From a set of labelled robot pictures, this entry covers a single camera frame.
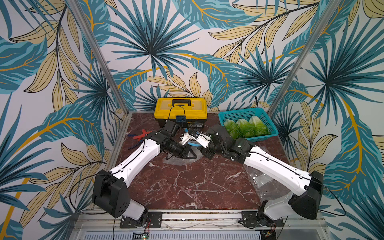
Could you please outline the clear zipper bag blue seal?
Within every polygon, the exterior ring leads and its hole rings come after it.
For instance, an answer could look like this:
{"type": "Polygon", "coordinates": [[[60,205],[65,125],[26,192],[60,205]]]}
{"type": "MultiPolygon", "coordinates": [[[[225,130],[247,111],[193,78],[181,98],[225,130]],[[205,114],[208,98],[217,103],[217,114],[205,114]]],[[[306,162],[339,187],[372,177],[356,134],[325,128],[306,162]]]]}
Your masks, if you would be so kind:
{"type": "Polygon", "coordinates": [[[184,166],[195,163],[203,157],[203,154],[201,153],[202,146],[196,141],[188,142],[188,147],[190,147],[190,150],[186,159],[177,158],[174,155],[167,154],[167,156],[163,158],[163,163],[174,166],[184,166]]]}

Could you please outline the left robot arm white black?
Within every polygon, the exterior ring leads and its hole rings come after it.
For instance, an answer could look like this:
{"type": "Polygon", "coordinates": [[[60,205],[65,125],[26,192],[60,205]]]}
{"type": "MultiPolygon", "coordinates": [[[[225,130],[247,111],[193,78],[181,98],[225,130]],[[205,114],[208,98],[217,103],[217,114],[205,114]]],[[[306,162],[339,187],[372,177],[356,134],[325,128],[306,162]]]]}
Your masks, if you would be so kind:
{"type": "Polygon", "coordinates": [[[181,159],[197,158],[192,146],[182,145],[171,136],[153,131],[126,160],[110,171],[102,170],[96,175],[92,202],[114,218],[146,219],[146,208],[131,199],[129,186],[147,163],[162,151],[181,159]]]}

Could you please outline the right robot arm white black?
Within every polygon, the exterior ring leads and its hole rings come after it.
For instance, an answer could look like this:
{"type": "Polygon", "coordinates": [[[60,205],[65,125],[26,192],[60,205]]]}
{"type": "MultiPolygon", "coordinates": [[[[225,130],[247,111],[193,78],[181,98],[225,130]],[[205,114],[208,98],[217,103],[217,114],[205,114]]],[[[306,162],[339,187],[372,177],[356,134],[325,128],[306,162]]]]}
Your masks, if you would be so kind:
{"type": "Polygon", "coordinates": [[[322,174],[317,171],[308,173],[290,166],[245,138],[234,140],[221,125],[215,125],[197,136],[197,142],[203,147],[202,154],[206,158],[222,155],[263,172],[289,189],[285,196],[262,203],[258,210],[260,219],[273,222],[294,214],[309,220],[317,218],[323,195],[322,174]]]}

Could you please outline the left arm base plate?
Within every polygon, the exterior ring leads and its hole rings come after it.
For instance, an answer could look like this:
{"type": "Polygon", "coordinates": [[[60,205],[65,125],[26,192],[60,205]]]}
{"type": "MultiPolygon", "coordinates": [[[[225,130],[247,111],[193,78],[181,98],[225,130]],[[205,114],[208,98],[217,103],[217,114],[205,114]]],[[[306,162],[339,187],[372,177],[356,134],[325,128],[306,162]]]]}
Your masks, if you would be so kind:
{"type": "Polygon", "coordinates": [[[159,229],[162,225],[162,212],[144,212],[143,215],[138,219],[122,216],[120,222],[121,229],[144,229],[149,227],[150,229],[159,229]]]}

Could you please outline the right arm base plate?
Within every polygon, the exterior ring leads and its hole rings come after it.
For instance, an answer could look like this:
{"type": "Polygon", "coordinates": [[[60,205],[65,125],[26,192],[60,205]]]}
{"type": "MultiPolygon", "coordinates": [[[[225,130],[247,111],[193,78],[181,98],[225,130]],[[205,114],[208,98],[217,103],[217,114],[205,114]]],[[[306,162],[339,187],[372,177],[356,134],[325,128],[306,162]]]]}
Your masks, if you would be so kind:
{"type": "Polygon", "coordinates": [[[238,224],[248,229],[255,228],[275,228],[282,227],[284,221],[278,219],[273,221],[264,214],[259,214],[258,211],[242,211],[241,217],[238,219],[238,224]]]}

